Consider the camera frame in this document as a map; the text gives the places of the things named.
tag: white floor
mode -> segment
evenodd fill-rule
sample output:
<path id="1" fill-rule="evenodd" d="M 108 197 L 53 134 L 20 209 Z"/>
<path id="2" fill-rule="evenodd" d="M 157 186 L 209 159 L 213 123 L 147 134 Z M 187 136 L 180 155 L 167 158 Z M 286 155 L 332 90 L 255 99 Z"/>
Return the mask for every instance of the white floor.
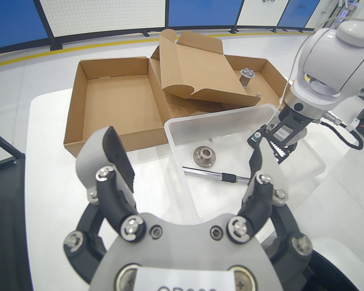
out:
<path id="1" fill-rule="evenodd" d="M 305 35 L 232 35 L 221 39 L 225 54 L 267 58 L 283 75 L 289 76 L 294 56 L 305 38 Z M 72 46 L 90 43 L 94 42 L 82 42 Z M 41 94 L 71 88 L 79 60 L 150 56 L 156 46 L 157 42 L 99 47 L 1 66 L 0 135 L 25 152 L 31 101 Z M 0 61 L 47 50 L 41 48 L 22 51 L 15 55 L 2 56 Z M 364 102 L 353 98 L 340 105 L 335 113 L 345 118 L 346 115 L 359 112 L 362 107 Z M 0 160 L 5 157 L 6 154 L 0 149 Z M 364 149 L 351 149 L 337 162 L 324 181 L 298 207 L 295 216 L 301 229 L 306 228 L 306 234 L 337 239 L 364 262 Z M 310 207 L 315 212 L 302 211 Z"/>

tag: black cable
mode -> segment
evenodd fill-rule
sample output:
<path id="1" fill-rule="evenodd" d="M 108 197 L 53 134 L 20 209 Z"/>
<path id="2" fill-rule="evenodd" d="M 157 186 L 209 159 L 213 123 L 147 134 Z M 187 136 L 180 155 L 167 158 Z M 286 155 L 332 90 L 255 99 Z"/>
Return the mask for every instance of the black cable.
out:
<path id="1" fill-rule="evenodd" d="M 348 147 L 351 147 L 356 150 L 361 150 L 364 147 L 364 142 L 362 141 L 362 138 L 358 135 L 358 133 L 356 131 L 352 130 L 352 131 L 350 131 L 350 133 L 358 141 L 359 145 L 354 145 L 354 144 L 349 143 L 332 125 L 330 125 L 326 122 L 323 122 L 323 121 L 321 121 L 321 125 L 328 127 L 330 130 L 332 130 L 334 133 L 336 133 L 336 135 L 340 138 L 340 140 L 343 141 Z M 340 126 L 343 128 L 347 127 L 347 125 L 345 125 L 343 123 L 341 123 Z"/>

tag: cardboard box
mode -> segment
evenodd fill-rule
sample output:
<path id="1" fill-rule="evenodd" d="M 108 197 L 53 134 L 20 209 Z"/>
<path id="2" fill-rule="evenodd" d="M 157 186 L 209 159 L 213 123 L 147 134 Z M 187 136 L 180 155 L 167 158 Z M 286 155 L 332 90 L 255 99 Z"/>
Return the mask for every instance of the cardboard box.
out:
<path id="1" fill-rule="evenodd" d="M 71 154 L 77 156 L 89 136 L 106 126 L 113 126 L 125 149 L 132 151 L 167 143 L 163 125 L 171 118 L 253 106 L 259 101 L 278 105 L 286 80 L 266 59 L 216 53 L 216 61 L 212 62 L 215 52 L 203 49 L 213 44 L 219 52 L 221 40 L 205 37 L 193 39 L 194 42 L 192 36 L 202 35 L 188 32 L 182 36 L 190 39 L 175 44 L 164 36 L 170 31 L 161 33 L 160 46 L 150 59 L 98 59 L 78 64 L 64 138 L 64 147 Z M 175 50 L 184 49 L 182 53 L 174 52 L 177 56 L 183 54 L 178 58 L 178 65 L 170 62 L 168 53 L 163 51 L 174 47 L 169 42 L 175 45 Z M 194 49 L 194 61 L 186 48 Z M 201 51 L 210 55 L 204 55 L 199 61 L 197 56 Z M 207 78 L 202 69 L 208 67 L 222 67 L 218 72 L 224 75 L 210 69 Z M 239 82 L 240 70 L 245 67 L 256 72 L 246 91 Z M 194 79 L 183 80 L 193 73 Z M 182 80 L 173 82 L 173 74 Z M 261 93 L 261 98 L 256 97 L 257 93 Z"/>

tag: transparent plastic bin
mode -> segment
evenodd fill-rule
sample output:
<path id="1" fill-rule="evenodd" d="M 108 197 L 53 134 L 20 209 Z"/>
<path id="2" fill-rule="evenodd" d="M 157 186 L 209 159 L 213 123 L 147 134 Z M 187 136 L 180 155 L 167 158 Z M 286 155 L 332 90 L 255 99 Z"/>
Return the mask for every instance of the transparent plastic bin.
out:
<path id="1" fill-rule="evenodd" d="M 164 125 L 176 163 L 181 186 L 179 190 L 191 195 L 184 197 L 184 200 L 190 201 L 192 205 L 189 207 L 196 208 L 201 221 L 213 219 L 227 212 L 238 212 L 246 185 L 185 175 L 182 167 L 233 173 L 249 178 L 251 176 L 249 159 L 253 149 L 247 143 L 247 138 L 268 121 L 275 109 L 272 104 L 264 104 L 170 119 Z M 201 168 L 194 162 L 193 152 L 200 146 L 208 146 L 214 150 L 216 161 L 212 167 Z M 302 139 L 280 167 L 291 188 L 292 183 L 321 174 L 326 166 L 310 145 Z"/>

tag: screw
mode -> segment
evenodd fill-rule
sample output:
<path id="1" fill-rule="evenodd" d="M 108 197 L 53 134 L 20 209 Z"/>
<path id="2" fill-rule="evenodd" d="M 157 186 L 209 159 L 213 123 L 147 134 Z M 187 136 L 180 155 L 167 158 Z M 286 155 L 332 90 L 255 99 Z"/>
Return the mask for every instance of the screw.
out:
<path id="1" fill-rule="evenodd" d="M 144 220 L 138 215 L 130 215 L 121 225 L 121 237 L 126 241 L 135 241 L 137 238 L 135 233 L 139 231 L 139 228 L 143 223 Z"/>
<path id="2" fill-rule="evenodd" d="M 239 215 L 228 222 L 228 233 L 235 242 L 244 243 L 250 239 L 249 234 L 247 234 L 246 222 L 247 220 Z"/>
<path id="3" fill-rule="evenodd" d="M 92 199 L 95 199 L 95 200 L 98 198 L 97 190 L 96 190 L 96 189 L 94 189 L 94 190 L 90 193 L 90 197 L 91 197 Z"/>
<path id="4" fill-rule="evenodd" d="M 150 235 L 154 240 L 158 240 L 163 234 L 163 229 L 160 226 L 153 226 L 150 229 Z"/>
<path id="5" fill-rule="evenodd" d="M 268 184 L 271 182 L 271 177 L 267 174 L 261 174 L 259 176 L 259 179 L 261 179 L 261 181 L 264 183 L 264 184 Z"/>
<path id="6" fill-rule="evenodd" d="M 120 271 L 116 278 L 117 291 L 133 291 L 138 268 L 137 264 L 130 264 Z"/>
<path id="7" fill-rule="evenodd" d="M 229 269 L 234 273 L 236 291 L 256 291 L 254 276 L 242 266 L 234 266 Z"/>
<path id="8" fill-rule="evenodd" d="M 124 228 L 127 234 L 133 234 L 139 228 L 139 223 L 135 219 L 131 219 L 128 221 L 128 225 Z"/>
<path id="9" fill-rule="evenodd" d="M 64 241 L 64 244 L 70 248 L 70 252 L 75 252 L 79 249 L 84 241 L 84 237 L 81 231 L 71 232 Z"/>
<path id="10" fill-rule="evenodd" d="M 307 256 L 310 255 L 313 251 L 313 245 L 311 243 L 311 240 L 306 235 L 303 235 L 298 239 L 293 237 L 291 239 L 291 243 L 300 255 Z"/>
<path id="11" fill-rule="evenodd" d="M 213 226 L 210 229 L 210 236 L 213 240 L 221 240 L 222 238 L 222 229 L 219 226 Z"/>
<path id="12" fill-rule="evenodd" d="M 283 190 L 275 190 L 275 197 L 283 200 L 284 198 L 286 198 L 286 193 Z"/>
<path id="13" fill-rule="evenodd" d="M 241 221 L 236 221 L 234 224 L 234 233 L 238 237 L 242 237 L 247 232 L 247 226 Z"/>
<path id="14" fill-rule="evenodd" d="M 282 189 L 274 189 L 272 200 L 275 202 L 275 205 L 282 206 L 285 205 L 288 201 L 288 194 L 285 190 Z"/>
<path id="15" fill-rule="evenodd" d="M 96 173 L 96 180 L 97 181 L 106 181 L 112 171 L 113 171 L 113 168 L 109 165 L 99 169 Z"/>

